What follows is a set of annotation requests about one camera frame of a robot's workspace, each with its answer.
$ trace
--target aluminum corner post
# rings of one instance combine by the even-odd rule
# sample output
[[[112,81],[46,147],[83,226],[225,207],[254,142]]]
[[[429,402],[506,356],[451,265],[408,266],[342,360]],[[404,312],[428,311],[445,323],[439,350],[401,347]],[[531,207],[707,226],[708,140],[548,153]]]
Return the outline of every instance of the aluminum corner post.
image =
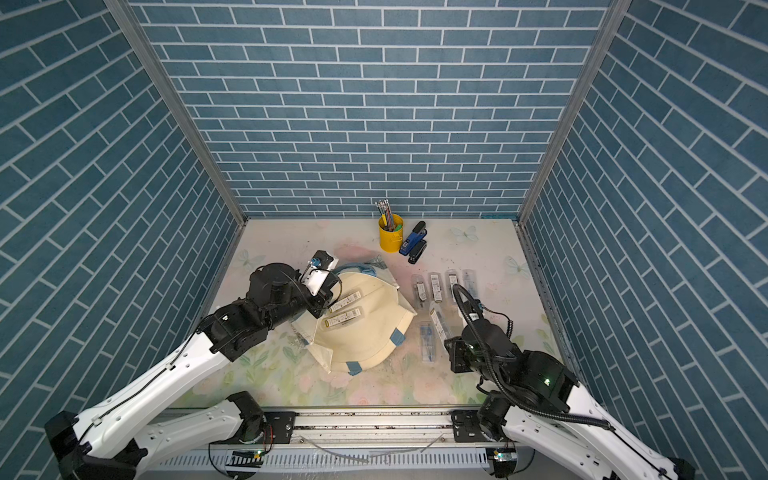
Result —
[[[213,155],[210,150],[208,150],[208,146],[202,135],[200,135],[200,131],[197,129],[192,117],[189,115],[187,108],[184,107],[184,102],[181,100],[181,96],[179,96],[170,77],[168,77],[160,58],[157,56],[157,52],[150,43],[149,37],[147,37],[146,32],[144,32],[144,29],[139,25],[134,10],[128,4],[127,0],[104,0],[104,3],[120,27],[120,30],[123,32],[123,35],[125,35],[126,40],[128,40],[128,44],[134,49],[134,53],[144,66],[144,70],[149,75],[149,78],[160,93],[160,96],[163,98],[170,114],[174,116],[176,122],[179,124],[179,128],[184,134],[184,137],[190,142],[190,146],[197,155],[197,159],[203,165],[203,168],[213,181],[216,190],[223,198],[224,203],[227,204],[235,221],[240,227],[244,226],[246,222],[246,214],[243,212],[240,203],[232,193],[221,170],[219,170],[219,167],[216,165]]]
[[[525,195],[523,204],[520,207],[518,222],[521,225],[525,225],[531,216],[531,212],[533,212],[536,200],[538,200],[538,196],[544,188],[554,163],[558,160],[558,155],[565,144],[565,138],[573,127],[576,115],[581,109],[584,99],[587,97],[589,87],[592,86],[592,81],[598,76],[598,70],[605,59],[608,47],[611,46],[611,42],[616,36],[619,25],[621,25],[621,21],[624,19],[624,13],[627,12],[630,3],[632,3],[632,0],[613,0],[605,12],[598,34],[594,39],[594,44],[589,49],[587,59],[584,61],[584,67],[581,69],[581,73],[576,80],[571,96],[568,97],[568,103],[563,109],[558,126],[555,128],[544,157],[541,159],[541,165],[533,177],[531,188],[528,189],[528,193]]]

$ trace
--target metal bracket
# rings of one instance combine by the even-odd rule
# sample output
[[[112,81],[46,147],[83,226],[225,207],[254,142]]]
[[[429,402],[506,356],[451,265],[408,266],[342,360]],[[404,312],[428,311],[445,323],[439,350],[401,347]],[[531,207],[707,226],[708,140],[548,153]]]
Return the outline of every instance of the metal bracket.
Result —
[[[272,443],[290,443],[293,425],[296,423],[295,412],[266,412],[267,425],[272,427]]]
[[[136,13],[128,4],[128,0],[104,0],[104,4],[109,9],[123,35],[125,35],[128,44],[133,48],[142,66],[144,66],[144,70],[152,80],[152,84],[157,89],[157,92],[163,98],[170,114],[176,119],[179,129],[187,141],[189,141],[197,159],[208,173],[223,202],[230,209],[237,224],[244,226],[247,218],[243,208],[240,206],[240,202],[235,197],[232,189],[230,189],[227,179],[221,173],[221,169],[192,120],[187,106],[181,100],[181,96],[168,76],[163,62],[157,56],[157,52],[154,50],[149,37],[147,37],[147,33],[141,27]]]
[[[477,410],[454,410],[451,412],[453,440],[456,443],[486,442],[480,429]]]
[[[605,59],[608,47],[611,46],[611,42],[616,36],[619,25],[621,25],[621,21],[624,19],[624,13],[626,13],[630,3],[631,0],[613,0],[603,15],[603,21],[600,23],[594,44],[589,49],[589,53],[584,60],[584,66],[581,68],[581,72],[576,79],[571,95],[568,96],[568,103],[560,115],[558,126],[549,139],[547,150],[541,158],[538,170],[533,176],[531,187],[528,188],[523,204],[520,206],[520,214],[518,215],[520,224],[525,225],[533,212],[536,200],[544,189],[549,172],[552,171],[554,163],[558,160],[558,155],[565,144],[565,138],[571,133],[571,127],[573,127],[576,120],[576,115],[581,109],[587,93],[589,93],[592,81],[598,76],[600,65],[602,65]]]
[[[572,340],[568,338],[568,332],[565,330],[565,324],[563,323],[562,316],[558,311],[558,306],[554,302],[554,297],[551,294],[549,285],[547,283],[544,271],[541,268],[541,262],[538,260],[536,249],[533,246],[531,234],[528,232],[528,227],[518,223],[515,226],[515,231],[518,233],[518,239],[520,240],[520,246],[523,249],[526,261],[528,261],[528,268],[531,271],[531,278],[536,285],[536,290],[541,298],[541,304],[544,306],[544,310],[547,313],[549,324],[552,327],[552,334],[554,340],[557,343],[558,350],[563,357],[563,363],[568,367],[576,377],[583,383],[589,385],[591,379],[584,375],[581,370],[581,366],[578,364],[578,357]]]

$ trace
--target metal frame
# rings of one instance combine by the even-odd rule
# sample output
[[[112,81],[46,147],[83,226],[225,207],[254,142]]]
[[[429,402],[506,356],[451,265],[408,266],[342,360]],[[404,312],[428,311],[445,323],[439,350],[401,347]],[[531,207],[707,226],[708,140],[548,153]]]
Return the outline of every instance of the metal frame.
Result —
[[[584,376],[584,372],[578,364],[578,359],[573,349],[573,343],[568,339],[565,325],[558,312],[558,306],[552,298],[552,293],[549,290],[544,271],[541,268],[541,262],[538,260],[538,255],[536,255],[536,250],[533,247],[531,236],[528,234],[528,229],[524,225],[517,223],[515,225],[515,230],[518,232],[518,239],[523,248],[525,261],[528,262],[528,269],[531,271],[531,278],[536,285],[536,290],[538,290],[541,304],[544,306],[547,318],[549,318],[549,325],[552,327],[554,340],[558,344],[560,352],[563,354],[563,363],[575,373],[583,383],[589,384],[588,379]]]
[[[128,40],[128,44],[134,49],[134,53],[144,66],[144,70],[149,75],[163,101],[165,101],[170,114],[174,116],[179,124],[181,132],[190,142],[190,146],[197,155],[197,159],[210,176],[219,195],[224,199],[224,203],[227,204],[230,212],[235,217],[237,224],[241,227],[244,226],[247,217],[240,207],[240,203],[235,198],[227,184],[227,180],[216,165],[213,155],[208,150],[205,140],[200,135],[200,131],[184,106],[184,102],[181,100],[176,87],[174,87],[173,82],[168,77],[168,73],[157,56],[157,52],[152,48],[149,37],[147,37],[144,29],[139,25],[134,10],[127,0],[104,0],[104,3]]]
[[[187,331],[187,334],[184,335],[184,338],[187,338],[189,335],[192,335],[192,332],[197,328],[197,325],[200,324],[200,321],[208,315],[208,312],[210,311],[210,306],[214,304],[214,300],[216,299],[216,294],[219,293],[219,287],[221,286],[221,282],[224,280],[224,275],[227,274],[227,270],[230,267],[230,264],[232,263],[232,259],[235,256],[235,252],[237,252],[237,246],[240,244],[240,238],[243,236],[243,232],[245,231],[245,226],[247,225],[244,223],[243,225],[237,225],[237,230],[235,230],[235,234],[232,237],[232,240],[230,240],[230,244],[227,247],[227,251],[224,252],[224,258],[221,259],[221,263],[219,264],[219,268],[216,270],[216,275],[214,276],[214,281],[211,282],[210,287],[208,287],[208,292],[205,294],[205,298],[203,299],[203,304],[200,305],[200,309],[197,311],[197,316],[195,317],[195,320],[190,324],[189,330]]]
[[[313,442],[328,449],[423,449],[486,448],[504,445],[485,438],[457,443],[453,437],[451,412],[478,406],[378,406],[378,407],[267,407],[264,411],[289,410],[296,413],[290,443],[275,445],[283,451],[312,447]],[[200,409],[165,409],[154,420],[169,422]],[[218,448],[232,448],[220,445]]]
[[[528,189],[523,200],[520,214],[518,215],[518,219],[522,224],[525,224],[528,221],[528,217],[531,216],[533,206],[541,194],[541,189],[544,188],[549,172],[552,171],[554,163],[558,160],[558,155],[563,149],[563,144],[565,144],[565,138],[571,132],[576,115],[581,109],[584,99],[587,97],[589,87],[592,86],[592,81],[598,76],[600,65],[602,65],[605,59],[608,47],[611,46],[611,42],[614,40],[614,36],[619,29],[619,25],[621,25],[621,21],[624,19],[624,13],[627,12],[630,3],[632,3],[632,0],[613,0],[611,6],[605,12],[598,35],[594,40],[592,48],[589,49],[584,67],[581,69],[576,85],[574,85],[574,89],[568,97],[568,103],[563,109],[563,114],[560,116],[560,121],[552,134],[549,145],[547,145],[541,165],[536,171],[531,187]]]
[[[382,451],[380,447],[369,449],[334,449],[330,453],[309,445],[300,449],[282,449],[281,445],[263,457],[259,468],[227,466],[235,449],[232,445],[212,445],[211,458],[219,470],[229,472],[282,473],[307,475],[311,473],[332,472],[343,475],[344,472],[360,470],[386,469],[429,469],[453,470],[459,468],[487,469],[488,456],[485,448],[467,444],[463,446],[444,446],[434,444],[426,450],[416,449],[411,452]],[[533,450],[518,445],[518,465],[528,465]],[[212,472],[213,466],[204,449],[192,450],[184,455],[171,458],[155,465],[154,472]]]

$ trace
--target yellow pen holder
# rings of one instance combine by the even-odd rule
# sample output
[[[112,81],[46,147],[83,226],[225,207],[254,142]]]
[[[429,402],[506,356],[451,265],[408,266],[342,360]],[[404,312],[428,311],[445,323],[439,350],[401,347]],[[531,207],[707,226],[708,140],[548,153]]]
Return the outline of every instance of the yellow pen holder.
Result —
[[[379,246],[387,253],[395,253],[402,246],[402,218],[399,215],[392,214],[395,220],[395,231],[389,232],[384,227],[386,221],[382,215],[379,218]]]

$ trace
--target black cable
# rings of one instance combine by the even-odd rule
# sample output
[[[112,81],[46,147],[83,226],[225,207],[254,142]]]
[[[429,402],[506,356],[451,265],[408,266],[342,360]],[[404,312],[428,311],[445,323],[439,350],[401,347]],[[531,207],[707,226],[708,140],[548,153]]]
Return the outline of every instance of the black cable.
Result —
[[[269,449],[265,450],[263,454],[261,454],[262,457],[264,457],[267,453],[272,452],[272,447],[275,446],[275,432],[272,428],[272,425],[267,424],[270,427],[270,447]]]
[[[485,308],[485,305],[483,305],[483,307],[482,307],[482,308],[483,308],[483,309],[484,309],[486,312],[489,312],[489,313],[495,313],[496,315],[501,315],[501,316],[503,316],[504,318],[506,318],[506,319],[507,319],[507,338],[508,338],[508,339],[511,339],[511,338],[512,338],[512,330],[515,328],[515,324],[512,322],[512,320],[511,320],[511,319],[510,319],[508,316],[506,316],[504,313],[501,313],[501,312],[494,312],[493,310],[491,310],[491,309],[489,309],[489,308]]]
[[[531,463],[533,463],[533,459],[534,458],[536,458],[536,451],[535,450],[533,451],[533,455],[531,455],[531,461],[528,462],[528,464],[520,472],[515,472],[515,473],[521,473],[521,472],[525,472],[526,470],[528,470],[528,467],[531,466]]]
[[[340,277],[340,276],[339,276],[339,275],[338,275],[336,272],[333,272],[333,271],[331,271],[331,270],[324,270],[324,269],[322,269],[322,268],[316,268],[315,270],[316,270],[316,271],[319,271],[319,272],[328,272],[328,273],[332,273],[332,274],[333,274],[333,275],[336,277],[336,279],[339,281],[339,295],[337,295],[337,296],[336,296],[336,299],[333,301],[333,303],[336,303],[336,302],[338,302],[338,301],[339,301],[339,299],[341,298],[341,294],[342,294],[342,292],[344,291],[344,285],[342,285],[342,283],[341,283],[341,277]],[[297,290],[299,290],[299,295],[301,295],[301,298],[302,298],[302,300],[304,300],[304,304],[305,304],[305,305],[307,305],[307,307],[310,307],[310,308],[311,308],[311,307],[312,307],[312,304],[311,304],[311,303],[310,303],[310,301],[309,301],[309,300],[306,298],[306,295],[304,295],[304,292],[301,290],[301,286],[298,284],[298,282],[296,282],[296,279],[294,279],[294,278],[292,278],[292,277],[290,277],[290,276],[287,276],[285,273],[283,273],[283,275],[284,275],[284,276],[285,276],[285,277],[286,277],[288,280],[290,280],[291,282],[293,282],[293,285],[296,285],[296,289],[297,289]]]
[[[515,363],[515,362],[518,361],[518,359],[513,359],[513,358],[508,357],[508,356],[498,356],[498,355],[494,356],[493,360],[496,361],[496,362],[503,362],[503,363]]]
[[[179,357],[181,356],[181,353],[182,353],[182,352],[183,352],[183,351],[184,351],[184,350],[187,348],[187,346],[189,346],[189,344],[190,344],[190,341],[192,340],[192,337],[194,337],[194,336],[195,336],[195,333],[194,333],[194,332],[192,332],[192,334],[189,336],[189,338],[187,339],[187,341],[186,341],[186,342],[184,342],[184,345],[183,345],[183,346],[182,346],[182,347],[179,349],[179,351],[176,353],[176,356],[174,357],[174,359],[170,361],[170,363],[168,364],[168,365],[170,365],[170,370],[173,370],[174,368],[176,368],[176,366],[174,365],[174,363],[176,362],[176,360],[178,360],[178,359],[179,359]],[[123,400],[122,402],[119,402],[119,403],[115,404],[114,406],[112,406],[112,408],[110,408],[110,409],[109,409],[109,410],[107,410],[106,412],[104,412],[104,413],[102,413],[101,415],[99,415],[99,416],[97,417],[97,419],[98,419],[98,420],[101,420],[101,419],[103,419],[105,416],[107,416],[107,415],[109,415],[110,413],[114,412],[114,410],[115,410],[115,409],[118,409],[118,408],[120,408],[120,407],[121,407],[122,405],[124,405],[126,402],[130,402],[130,401],[131,401],[132,399],[134,399],[134,398],[135,398],[135,397],[136,397],[138,394],[142,393],[142,392],[143,392],[145,389],[147,389],[147,387],[148,387],[148,386],[149,386],[149,385],[150,385],[152,382],[154,382],[155,380],[157,380],[157,377],[159,377],[159,376],[160,376],[160,375],[162,375],[163,373],[165,373],[165,372],[167,372],[167,371],[170,371],[170,370],[169,370],[168,368],[163,368],[163,369],[162,369],[160,372],[158,372],[158,373],[157,373],[157,375],[155,375],[154,377],[152,377],[152,378],[149,380],[149,382],[145,383],[145,384],[144,384],[144,386],[142,386],[142,387],[141,387],[141,388],[140,388],[138,391],[136,391],[136,393],[134,393],[133,395],[129,396],[128,398],[126,398],[126,399],[125,399],[125,400]],[[91,422],[91,424],[90,424],[90,425],[89,425],[89,426],[88,426],[88,427],[85,429],[85,432],[83,432],[83,435],[80,437],[80,439],[81,439],[81,440],[82,440],[82,439],[84,439],[84,438],[85,438],[85,436],[88,434],[88,432],[90,432],[90,431],[91,431],[91,429],[92,429],[92,428],[94,428],[94,426],[95,426],[95,424],[94,424],[93,422]]]
[[[480,386],[480,385],[482,385],[482,383],[483,383],[483,379],[482,379],[482,376],[480,376],[480,381],[478,381],[478,384],[477,384],[477,385],[475,385],[475,388],[476,388],[477,390],[479,390],[479,392],[480,392],[480,393],[483,393],[483,394],[485,394],[486,396],[491,396],[491,393],[490,393],[490,392],[488,392],[487,390],[485,390],[484,388],[482,388],[482,387]]]
[[[229,472],[227,472],[226,468],[224,469],[223,472],[219,470],[219,467],[217,467],[216,464],[214,463],[214,458],[210,456],[210,443],[208,444],[208,461],[210,462],[210,465],[214,467],[214,470],[219,472],[221,475],[224,475],[227,478],[237,478],[238,475],[235,475],[233,477],[232,475],[229,474]]]
[[[614,434],[614,435],[616,435],[616,437],[617,437],[619,440],[621,440],[621,442],[622,442],[622,443],[624,443],[624,444],[625,444],[627,447],[629,447],[629,449],[630,449],[632,452],[634,452],[634,453],[635,453],[635,455],[637,455],[638,457],[642,458],[642,459],[643,459],[643,460],[644,460],[644,461],[645,461],[645,462],[646,462],[648,465],[650,465],[650,466],[651,466],[651,468],[652,468],[653,470],[656,470],[656,472],[658,472],[658,474],[659,474],[659,476],[660,476],[660,477],[661,477],[661,476],[664,476],[664,477],[666,477],[668,480],[672,480],[672,478],[670,478],[670,477],[669,477],[669,475],[667,475],[667,470],[666,470],[665,468],[658,468],[656,465],[654,465],[653,463],[651,463],[651,462],[650,462],[650,460],[648,460],[647,458],[643,457],[643,455],[642,455],[640,452],[638,452],[637,450],[635,450],[635,449],[634,449],[634,447],[633,447],[632,445],[630,445],[629,443],[627,443],[627,441],[626,441],[626,440],[624,440],[623,438],[621,438],[621,437],[619,436],[619,434],[618,434],[618,433],[616,433],[616,430],[613,430],[612,432],[613,432],[613,434]]]
[[[496,372],[495,364],[491,361],[491,353],[488,351],[488,346],[480,337],[480,333],[475,326],[475,321],[469,315],[470,312],[466,306],[466,303],[470,303],[475,311],[481,311],[478,302],[472,298],[472,295],[469,293],[469,291],[467,291],[467,289],[459,283],[453,286],[452,292],[456,300],[458,311],[461,312],[462,316],[464,316],[464,319],[467,322],[467,326],[469,327],[470,331],[472,331],[472,335],[475,337],[475,340],[477,340],[477,343],[480,346],[483,359],[485,360],[485,365],[488,367],[488,371],[491,374],[491,379],[512,405],[517,406],[518,408],[533,415],[538,415],[542,418],[555,420],[557,422],[581,423],[583,425],[592,425],[606,430],[613,428],[611,427],[611,424],[604,419],[596,419],[595,417],[589,417],[586,415],[569,415],[567,413],[545,412],[544,410],[530,406],[525,400],[518,398],[513,392],[510,391],[510,389],[505,387],[505,384],[502,383],[502,381],[499,379],[500,375]],[[466,297],[466,302],[461,300],[461,295]]]

